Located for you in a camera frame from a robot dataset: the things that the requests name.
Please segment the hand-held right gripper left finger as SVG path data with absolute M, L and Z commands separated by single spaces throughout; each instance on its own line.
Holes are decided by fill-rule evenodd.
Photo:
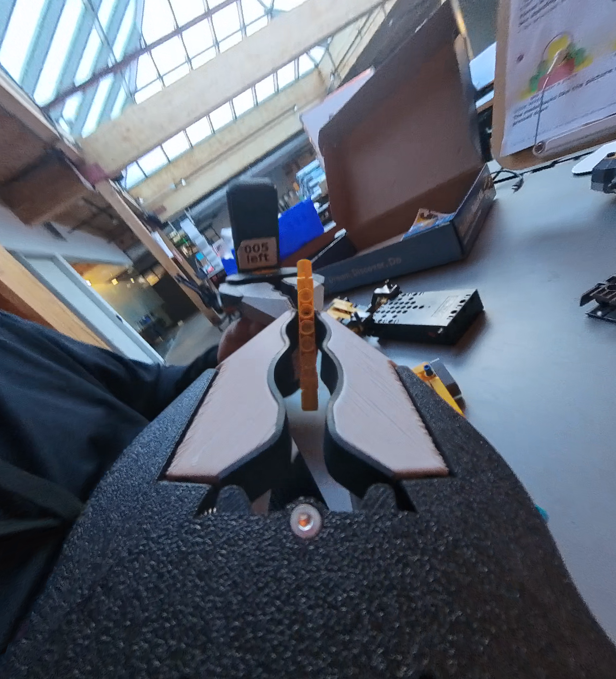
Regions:
M 289 460 L 286 409 L 275 384 L 277 359 L 290 350 L 283 313 L 224 361 L 197 407 L 165 479 L 194 483 L 254 483 L 252 463 Z

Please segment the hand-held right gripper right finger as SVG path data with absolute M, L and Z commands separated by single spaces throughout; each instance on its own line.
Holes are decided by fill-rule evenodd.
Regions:
M 324 452 L 333 478 L 448 476 L 395 364 L 328 314 L 319 320 L 321 379 L 330 394 Z

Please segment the orange perforated toy beam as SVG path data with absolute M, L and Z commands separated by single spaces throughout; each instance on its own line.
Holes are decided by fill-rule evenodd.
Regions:
M 297 262 L 296 285 L 301 407 L 304 412 L 316 412 L 319 407 L 319 378 L 315 337 L 314 280 L 312 264 L 308 259 L 301 259 Z

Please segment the person's left forearm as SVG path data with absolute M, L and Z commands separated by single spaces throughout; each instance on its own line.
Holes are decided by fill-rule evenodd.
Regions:
M 86 502 L 131 442 L 204 371 L 128 359 L 0 310 L 0 459 Z

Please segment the grey desk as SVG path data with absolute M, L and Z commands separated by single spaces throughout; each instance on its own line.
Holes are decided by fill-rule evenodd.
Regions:
M 315 653 L 296 677 L 616 678 L 616 326 L 579 308 L 616 271 L 616 197 L 572 165 L 499 188 L 468 262 L 416 279 L 467 283 L 485 302 L 478 330 L 445 352 L 471 424 L 424 399 L 480 485 L 422 505 L 397 612 L 370 578 L 397 568 L 364 565 L 362 611 L 347 598 L 326 639 L 335 657 Z

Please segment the person's left hand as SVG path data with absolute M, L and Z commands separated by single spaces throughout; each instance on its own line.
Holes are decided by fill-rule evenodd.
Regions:
M 266 323 L 245 317 L 235 320 L 221 336 L 217 350 L 217 363 L 227 360 L 266 327 Z

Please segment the black and gold brick assembly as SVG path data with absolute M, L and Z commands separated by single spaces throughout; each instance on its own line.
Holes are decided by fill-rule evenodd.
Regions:
M 330 302 L 326 314 L 358 335 L 374 336 L 374 314 L 401 294 L 399 284 L 387 279 L 374 290 L 368 306 L 358 305 L 347 297 L 337 297 Z

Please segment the large blue storage bin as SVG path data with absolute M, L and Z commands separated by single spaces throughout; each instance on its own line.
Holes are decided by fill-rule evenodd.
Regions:
M 284 261 L 303 246 L 324 234 L 324 226 L 312 200 L 305 199 L 278 216 L 280 260 Z

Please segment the yellow brick assembly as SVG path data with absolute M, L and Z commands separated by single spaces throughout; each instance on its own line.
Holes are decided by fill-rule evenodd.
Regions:
M 441 399 L 460 415 L 465 415 L 465 401 L 458 383 L 439 359 L 424 361 L 412 369 Z

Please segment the black perforated battery box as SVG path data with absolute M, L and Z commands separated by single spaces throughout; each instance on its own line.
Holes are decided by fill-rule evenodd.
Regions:
M 378 339 L 453 346 L 484 312 L 478 290 L 399 293 L 372 313 Z

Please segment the colourful booklet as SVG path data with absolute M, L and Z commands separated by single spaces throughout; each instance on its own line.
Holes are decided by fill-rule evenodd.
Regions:
M 455 213 L 440 213 L 427 208 L 420 208 L 410 228 L 402 236 L 402 240 L 410 239 L 421 233 L 445 224 L 451 224 Z

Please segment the dark blue cardboard box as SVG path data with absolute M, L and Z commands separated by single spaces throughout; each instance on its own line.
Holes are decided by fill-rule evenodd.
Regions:
M 327 295 L 465 259 L 496 197 L 456 3 L 410 19 L 396 37 L 319 132 L 332 216 L 345 231 L 312 260 Z M 455 216 L 402 240 L 420 208 Z

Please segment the wooden workbench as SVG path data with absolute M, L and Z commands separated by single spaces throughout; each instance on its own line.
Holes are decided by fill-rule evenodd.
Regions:
M 0 245 L 0 310 L 107 349 L 75 313 Z

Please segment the person's black clothing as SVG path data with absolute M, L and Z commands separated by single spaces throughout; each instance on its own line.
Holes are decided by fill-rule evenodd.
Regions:
M 0 488 L 0 654 L 46 581 L 83 502 L 49 481 L 29 477 L 25 495 Z

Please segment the printed instruction sheet board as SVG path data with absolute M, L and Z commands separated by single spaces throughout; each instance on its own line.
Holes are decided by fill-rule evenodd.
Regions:
M 522 170 L 616 139 L 616 1 L 500 1 L 491 151 Z

